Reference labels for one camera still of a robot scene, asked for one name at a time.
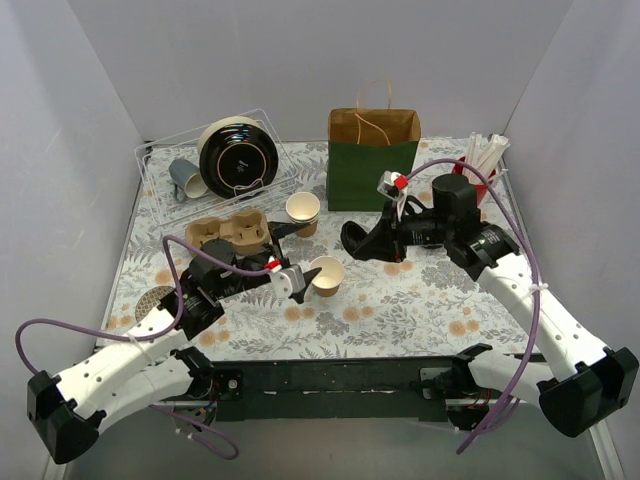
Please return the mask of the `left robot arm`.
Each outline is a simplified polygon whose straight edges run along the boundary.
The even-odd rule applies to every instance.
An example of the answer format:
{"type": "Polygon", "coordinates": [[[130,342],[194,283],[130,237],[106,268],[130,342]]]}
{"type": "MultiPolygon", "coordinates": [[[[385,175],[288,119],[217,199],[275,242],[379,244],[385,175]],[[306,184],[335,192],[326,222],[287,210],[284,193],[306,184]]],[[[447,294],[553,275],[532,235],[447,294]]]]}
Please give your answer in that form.
{"type": "Polygon", "coordinates": [[[88,330],[108,345],[56,374],[33,369],[27,416],[52,461],[67,464],[87,452],[121,419],[181,395],[200,400],[215,388],[214,368],[190,341],[224,314],[222,300],[269,285],[276,295],[304,300],[317,268],[303,270],[282,253],[280,239],[304,223],[250,224],[244,219],[195,246],[174,235],[193,256],[158,306],[121,335],[88,330]]]}

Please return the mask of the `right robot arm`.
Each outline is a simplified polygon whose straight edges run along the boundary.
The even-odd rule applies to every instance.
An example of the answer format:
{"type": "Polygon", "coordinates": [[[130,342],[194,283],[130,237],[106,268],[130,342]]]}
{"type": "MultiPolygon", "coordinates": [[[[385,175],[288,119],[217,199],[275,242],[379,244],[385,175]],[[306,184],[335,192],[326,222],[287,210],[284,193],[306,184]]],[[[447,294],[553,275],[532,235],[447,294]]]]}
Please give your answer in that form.
{"type": "Polygon", "coordinates": [[[529,345],[544,358],[532,363],[478,344],[456,355],[450,370],[424,381],[424,387],[469,398],[497,390],[508,400],[537,406],[571,438],[624,407],[639,369],[636,356],[592,335],[534,277],[531,261],[511,236],[482,220],[475,186],[463,175],[440,175],[427,208],[407,195],[407,185],[400,174],[383,176],[379,189],[388,200],[377,224],[365,231],[346,222],[340,234],[345,250],[356,260],[400,263],[409,246],[443,247],[528,331],[529,345]]]}

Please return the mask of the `single paper cup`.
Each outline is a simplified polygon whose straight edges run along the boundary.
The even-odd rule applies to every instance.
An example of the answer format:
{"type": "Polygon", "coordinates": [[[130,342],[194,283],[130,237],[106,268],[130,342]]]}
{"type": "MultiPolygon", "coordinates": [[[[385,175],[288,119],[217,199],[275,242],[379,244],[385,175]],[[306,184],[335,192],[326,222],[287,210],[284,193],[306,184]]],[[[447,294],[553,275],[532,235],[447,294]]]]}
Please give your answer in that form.
{"type": "Polygon", "coordinates": [[[320,272],[312,281],[316,294],[331,297],[338,292],[345,277],[345,270],[340,260],[332,256],[321,256],[311,262],[310,268],[320,268],[320,272]]]}

